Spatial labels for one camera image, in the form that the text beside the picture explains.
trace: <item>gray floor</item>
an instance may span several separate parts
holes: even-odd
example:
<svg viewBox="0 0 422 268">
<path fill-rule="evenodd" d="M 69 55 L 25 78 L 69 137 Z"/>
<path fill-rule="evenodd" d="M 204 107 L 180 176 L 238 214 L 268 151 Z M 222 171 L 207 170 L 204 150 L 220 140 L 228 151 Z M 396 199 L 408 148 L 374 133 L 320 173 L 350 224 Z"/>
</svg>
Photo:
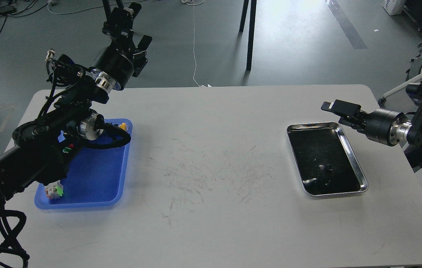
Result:
<svg viewBox="0 0 422 268">
<path fill-rule="evenodd" d="M 45 2 L 40 0 L 33 10 Z M 194 8 L 180 0 L 143 2 L 134 24 L 136 41 L 147 34 L 153 43 L 148 49 L 148 65 L 127 87 L 196 86 L 192 79 L 193 12 L 199 84 L 364 84 L 379 98 L 403 83 L 410 59 L 418 54 L 422 33 L 407 17 L 389 16 L 381 0 L 333 2 L 340 5 L 340 12 L 367 49 L 352 47 L 325 0 L 260 0 L 251 72 L 245 72 L 248 23 L 244 33 L 238 33 L 241 0 L 205 0 Z M 73 12 L 101 3 L 60 1 L 51 10 Z M 18 0 L 18 9 L 26 5 Z M 103 9 L 73 15 L 55 15 L 43 9 L 7 20 L 0 35 L 0 154 L 32 95 L 50 88 L 45 81 L 47 49 L 54 48 L 58 54 L 89 66 L 98 51 L 109 45 L 101 31 L 104 20 Z M 415 109 L 403 92 L 388 98 L 386 107 L 403 112 Z"/>
</svg>

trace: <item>metal tray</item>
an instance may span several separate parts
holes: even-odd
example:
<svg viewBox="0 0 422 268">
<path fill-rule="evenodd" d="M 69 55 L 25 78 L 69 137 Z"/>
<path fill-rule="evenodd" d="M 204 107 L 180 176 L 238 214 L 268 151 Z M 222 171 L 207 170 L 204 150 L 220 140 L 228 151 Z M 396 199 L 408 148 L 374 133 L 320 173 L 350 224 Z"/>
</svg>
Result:
<svg viewBox="0 0 422 268">
<path fill-rule="evenodd" d="M 342 195 L 368 189 L 368 182 L 339 124 L 293 124 L 287 128 L 287 134 L 306 193 Z"/>
</svg>

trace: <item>blue plastic tray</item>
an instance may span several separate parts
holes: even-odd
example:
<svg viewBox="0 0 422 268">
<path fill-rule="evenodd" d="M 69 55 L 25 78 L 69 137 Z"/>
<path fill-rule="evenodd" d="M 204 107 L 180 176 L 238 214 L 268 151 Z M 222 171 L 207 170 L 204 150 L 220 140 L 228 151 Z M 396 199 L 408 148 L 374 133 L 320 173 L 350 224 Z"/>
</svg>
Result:
<svg viewBox="0 0 422 268">
<path fill-rule="evenodd" d="M 126 123 L 131 135 L 133 125 L 128 119 L 108 119 L 113 124 Z M 95 142 L 108 143 L 102 135 Z M 64 195 L 50 200 L 39 184 L 34 203 L 39 209 L 105 207 L 120 200 L 125 181 L 126 163 L 130 144 L 120 148 L 94 150 L 83 148 L 70 163 L 67 178 L 61 180 Z"/>
</svg>

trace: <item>white box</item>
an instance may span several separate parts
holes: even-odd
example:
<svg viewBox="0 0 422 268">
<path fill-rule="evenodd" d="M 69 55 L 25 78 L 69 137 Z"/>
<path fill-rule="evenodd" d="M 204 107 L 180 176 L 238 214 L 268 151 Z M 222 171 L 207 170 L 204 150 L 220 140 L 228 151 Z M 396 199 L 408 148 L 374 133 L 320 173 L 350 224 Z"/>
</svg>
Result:
<svg viewBox="0 0 422 268">
<path fill-rule="evenodd" d="M 389 15 L 401 14 L 406 0 L 384 0 L 383 7 Z"/>
</svg>

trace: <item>chair leg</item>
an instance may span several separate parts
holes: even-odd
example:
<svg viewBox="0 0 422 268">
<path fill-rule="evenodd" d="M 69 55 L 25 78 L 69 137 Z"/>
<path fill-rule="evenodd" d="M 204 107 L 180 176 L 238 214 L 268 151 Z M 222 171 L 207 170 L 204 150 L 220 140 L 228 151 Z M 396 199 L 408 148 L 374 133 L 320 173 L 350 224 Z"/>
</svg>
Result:
<svg viewBox="0 0 422 268">
<path fill-rule="evenodd" d="M 255 9 L 257 9 L 257 0 L 250 1 L 250 24 L 249 24 L 249 43 L 247 47 L 247 67 L 250 71 L 252 67 L 252 49 L 254 48 L 254 28 L 255 28 Z"/>
<path fill-rule="evenodd" d="M 241 24 L 239 26 L 239 32 L 243 32 L 243 30 L 244 30 L 245 16 L 247 15 L 247 7 L 248 6 L 249 6 L 249 0 L 244 0 L 244 5 L 242 7 Z"/>
</svg>

